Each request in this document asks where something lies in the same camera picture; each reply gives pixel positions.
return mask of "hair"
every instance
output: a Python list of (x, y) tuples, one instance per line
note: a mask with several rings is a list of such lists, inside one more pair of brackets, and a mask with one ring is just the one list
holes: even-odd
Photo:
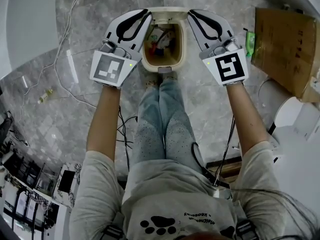
[(289, 217), (292, 219), (299, 234), (283, 235), (274, 238), (273, 240), (295, 239), (295, 240), (319, 240), (320, 228), (318, 218), (313, 211), (303, 205), (300, 201), (293, 198), (289, 194), (269, 189), (232, 189), (233, 192), (245, 192), (251, 194), (266, 195), (279, 204), (281, 204), (287, 211)]

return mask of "white cable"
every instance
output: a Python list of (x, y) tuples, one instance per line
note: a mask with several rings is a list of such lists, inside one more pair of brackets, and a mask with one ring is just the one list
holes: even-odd
[(91, 107), (93, 107), (93, 108), (96, 108), (94, 105), (91, 105), (90, 103), (88, 103), (88, 102), (86, 102), (86, 101), (82, 101), (82, 100), (77, 99), (67, 88), (65, 88), (65, 87), (61, 84), (61, 81), (60, 81), (60, 78), (59, 78), (59, 75), (58, 75), (58, 71), (57, 71), (57, 68), (56, 68), (57, 60), (58, 60), (58, 57), (59, 57), (59, 55), (60, 55), (60, 51), (61, 51), (62, 44), (63, 44), (63, 42), (65, 41), (66, 37), (68, 36), (69, 31), (70, 31), (70, 28), (71, 28), (72, 12), (73, 12), (73, 9), (74, 9), (74, 7), (76, 6), (77, 2), (78, 2), (78, 0), (73, 0), (73, 2), (72, 2), (71, 9), (70, 9), (69, 15), (68, 15), (67, 24), (66, 24), (66, 26), (65, 26), (64, 33), (63, 33), (62, 39), (61, 39), (61, 41), (60, 41), (60, 44), (59, 44), (58, 51), (57, 51), (57, 53), (56, 53), (54, 62), (53, 62), (52, 64), (48, 65), (48, 66), (45, 66), (45, 67), (41, 70), (40, 75), (39, 75), (38, 82), (37, 82), (36, 84), (30, 86), (29, 89), (27, 90), (27, 92), (23, 95), (23, 103), (22, 103), (21, 110), (20, 110), (20, 119), (19, 119), (19, 121), (17, 121), (18, 123), (22, 120), (22, 110), (23, 110), (23, 108), (24, 108), (24, 106), (25, 106), (26, 95), (29, 93), (29, 91), (30, 91), (31, 88), (36, 87), (36, 86), (40, 83), (40, 79), (41, 79), (41, 76), (42, 76), (44, 70), (47, 69), (47, 68), (50, 68), (50, 67), (52, 67), (52, 66), (53, 66), (53, 69), (54, 69), (54, 71), (55, 71), (55, 73), (56, 73), (56, 75), (57, 75), (58, 82), (59, 82), (60, 86), (61, 86), (65, 91), (67, 91), (67, 92), (68, 92), (75, 100), (77, 100), (78, 102), (84, 103), (84, 104), (87, 104), (87, 105), (89, 105), (89, 106), (91, 106)]

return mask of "trash bin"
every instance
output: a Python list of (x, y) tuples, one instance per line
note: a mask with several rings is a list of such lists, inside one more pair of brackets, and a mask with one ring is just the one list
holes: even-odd
[[(152, 7), (152, 22), (145, 35), (142, 47), (142, 64), (150, 72), (165, 73), (177, 71), (185, 63), (187, 56), (187, 31), (185, 20), (189, 9), (184, 7)], [(175, 35), (174, 44), (164, 49), (163, 55), (150, 53), (148, 38), (155, 25), (161, 28), (172, 27)]]

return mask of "marble floor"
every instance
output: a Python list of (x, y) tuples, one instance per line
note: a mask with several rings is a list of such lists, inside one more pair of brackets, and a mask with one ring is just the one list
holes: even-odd
[[(56, 24), (61, 38), (73, 0), (56, 0)], [(225, 17), (238, 36), (240, 44), (245, 44), (243, 28), (254, 30), (255, 7), (277, 7), (274, 0), (80, 0), (73, 10), (69, 36), (63, 43), (57, 61), (57, 72), (62, 85), (78, 99), (97, 105), (101, 85), (89, 80), (93, 50), (100, 46), (108, 24), (117, 16), (139, 8), (147, 7), (187, 7), (205, 9)], [(226, 89), (216, 81), (201, 63), (200, 48), (190, 29), (187, 29), (187, 61), (179, 72), (185, 109), (190, 117), (196, 140), (205, 161), (219, 160), (224, 152), (229, 136), (232, 112)], [(24, 132), (29, 143), (26, 147), (17, 143), (19, 152), (27, 154), (37, 163), (46, 163), (52, 170), (65, 162), (82, 162), (86, 151), (86, 138), (94, 114), (94, 108), (79, 103), (63, 90), (52, 67), (45, 69), (39, 85), (25, 96), (25, 106), (21, 113), (24, 93), (39, 78), (41, 69), (50, 65), (57, 50), (52, 50), (27, 62), (0, 81), (3, 91), (1, 101), (15, 118), (15, 124)], [(73, 60), (78, 81), (74, 78), (69, 61)], [(271, 119), (262, 104), (258, 91), (267, 76), (250, 64), (249, 79), (245, 82), (253, 102), (266, 124)], [(37, 100), (46, 89), (54, 90), (47, 103)], [(125, 81), (121, 91), (121, 110), (126, 119), (137, 115), (138, 104), (144, 90), (137, 70)], [(133, 140), (137, 123), (127, 123), (127, 138)], [(237, 145), (235, 132), (232, 145)], [(234, 156), (231, 149), (228, 156)], [(119, 176), (128, 173), (125, 147), (117, 142), (115, 167)]]

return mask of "person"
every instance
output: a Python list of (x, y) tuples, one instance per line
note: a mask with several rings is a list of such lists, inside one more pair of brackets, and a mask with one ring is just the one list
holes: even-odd
[[(119, 214), (128, 240), (231, 239), (239, 203), (260, 239), (281, 237), (286, 210), (272, 194), (236, 191), (232, 201), (214, 197), (217, 188), (202, 173), (198, 147), (201, 166), (192, 154), (196, 139), (177, 75), (140, 71), (146, 91), (138, 108), (125, 191), (114, 164), (121, 91), (104, 86), (87, 137), (70, 239), (104, 239), (104, 229)], [(258, 111), (243, 84), (229, 85), (226, 91), (243, 156), (235, 189), (278, 191), (272, 147)]]

